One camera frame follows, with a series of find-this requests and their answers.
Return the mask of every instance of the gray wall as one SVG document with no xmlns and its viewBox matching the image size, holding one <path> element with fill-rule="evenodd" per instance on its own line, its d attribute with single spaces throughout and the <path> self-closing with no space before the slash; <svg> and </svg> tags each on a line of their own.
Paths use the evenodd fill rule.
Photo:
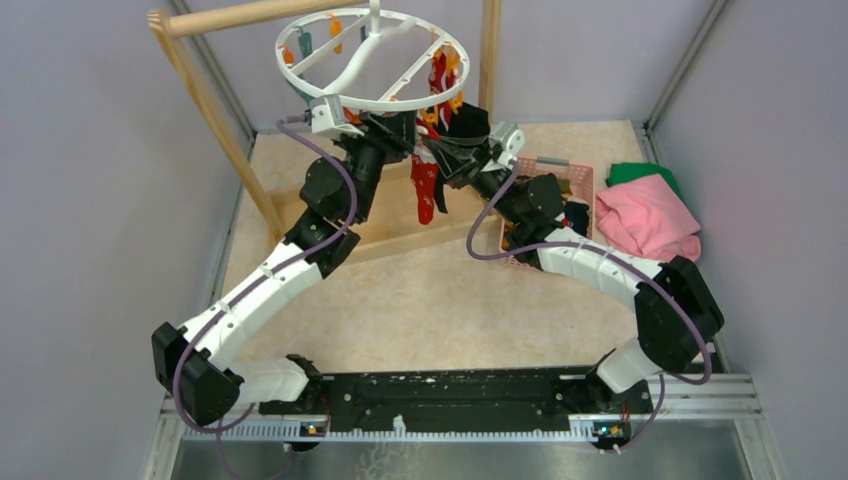
<svg viewBox="0 0 848 480">
<path fill-rule="evenodd" d="M 231 0 L 189 0 L 192 10 L 231 5 Z M 385 0 L 384 8 L 429 20 L 454 35 L 472 59 L 465 97 L 477 102 L 481 0 Z M 647 119 L 683 55 L 710 0 L 505 0 L 499 48 L 495 115 L 517 121 Z M 254 127 L 273 129 L 276 119 L 305 104 L 277 67 L 271 48 L 292 19 L 206 36 Z M 326 26 L 312 30 L 324 43 Z M 355 93 L 377 96 L 392 64 L 411 63 L 427 35 L 380 52 Z M 352 49 L 307 72 L 325 85 Z M 426 83 L 419 82 L 426 91 Z"/>
<path fill-rule="evenodd" d="M 0 477 L 138 478 L 150 334 L 206 300 L 237 177 L 141 2 L 0 16 Z"/>
<path fill-rule="evenodd" d="M 659 130 L 790 478 L 844 478 L 848 3 L 735 2 Z"/>
</svg>

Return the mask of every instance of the pink towel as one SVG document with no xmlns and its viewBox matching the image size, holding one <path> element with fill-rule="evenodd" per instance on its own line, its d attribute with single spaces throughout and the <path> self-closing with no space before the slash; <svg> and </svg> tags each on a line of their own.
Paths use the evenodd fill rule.
<svg viewBox="0 0 848 480">
<path fill-rule="evenodd" d="M 597 198 L 598 230 L 613 247 L 663 261 L 701 256 L 701 241 L 693 235 L 701 226 L 661 175 L 615 185 Z"/>
</svg>

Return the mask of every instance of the metal sheet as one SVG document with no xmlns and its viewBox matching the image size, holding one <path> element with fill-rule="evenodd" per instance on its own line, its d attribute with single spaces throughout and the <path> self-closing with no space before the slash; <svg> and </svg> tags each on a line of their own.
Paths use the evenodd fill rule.
<svg viewBox="0 0 848 480">
<path fill-rule="evenodd" d="M 351 443 L 301 454 L 273 442 L 224 446 L 230 465 L 247 478 L 266 478 L 289 462 L 285 478 L 298 479 L 751 478 L 732 421 L 660 422 L 640 442 L 621 456 L 573 444 Z M 207 441 L 184 440 L 174 472 L 175 480 L 230 478 Z"/>
</svg>

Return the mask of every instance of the wooden stand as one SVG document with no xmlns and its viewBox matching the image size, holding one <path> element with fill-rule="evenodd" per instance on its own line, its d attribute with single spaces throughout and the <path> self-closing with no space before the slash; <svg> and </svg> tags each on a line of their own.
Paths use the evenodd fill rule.
<svg viewBox="0 0 848 480">
<path fill-rule="evenodd" d="M 368 221 L 354 229 L 361 237 L 345 265 L 409 252 L 418 248 L 465 238 L 485 203 L 472 190 L 445 189 L 449 215 L 436 213 L 429 225 L 418 222 L 415 187 L 409 179 L 409 162 L 383 169 Z M 269 192 L 283 228 L 288 230 L 306 204 L 298 197 L 300 188 Z M 500 225 L 495 215 L 486 217 L 480 230 Z M 269 236 L 271 246 L 279 240 Z"/>
<path fill-rule="evenodd" d="M 260 0 L 176 17 L 170 17 L 162 9 L 151 10 L 147 14 L 150 29 L 162 50 L 268 224 L 272 245 L 282 240 L 288 227 L 303 213 L 304 204 L 297 197 L 297 189 L 267 192 L 262 188 L 256 172 L 250 167 L 247 156 L 239 146 L 235 132 L 227 122 L 218 98 L 212 93 L 205 75 L 186 49 L 181 37 L 359 3 L 362 3 L 361 0 Z M 484 0 L 484 54 L 480 64 L 478 105 L 488 110 L 490 115 L 494 103 L 500 11 L 501 0 Z M 480 212 L 481 201 L 467 189 L 446 190 L 445 197 L 450 215 L 437 215 L 430 225 L 420 225 L 417 219 L 417 199 L 409 180 L 409 164 L 387 168 L 378 187 L 369 221 L 356 228 L 362 240 L 349 261 L 369 260 L 464 237 Z M 487 219 L 487 224 L 492 221 L 492 218 Z"/>
</svg>

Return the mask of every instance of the folded cloth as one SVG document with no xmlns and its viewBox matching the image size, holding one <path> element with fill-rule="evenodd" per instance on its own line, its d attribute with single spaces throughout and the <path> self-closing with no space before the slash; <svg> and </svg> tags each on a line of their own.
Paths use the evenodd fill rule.
<svg viewBox="0 0 848 480">
<path fill-rule="evenodd" d="M 693 235 L 701 225 L 659 174 L 598 192 L 595 217 L 607 243 L 625 253 L 662 261 L 701 256 Z"/>
<path fill-rule="evenodd" d="M 614 187 L 618 184 L 632 182 L 637 178 L 647 177 L 648 175 L 653 175 L 655 173 L 662 175 L 665 181 L 668 182 L 668 186 L 674 190 L 674 193 L 676 193 L 681 199 L 683 198 L 683 196 L 680 195 L 680 187 L 677 186 L 677 181 L 674 179 L 674 174 L 671 173 L 671 170 L 663 168 L 655 163 L 614 163 L 610 167 L 610 176 L 607 178 L 607 186 Z"/>
</svg>

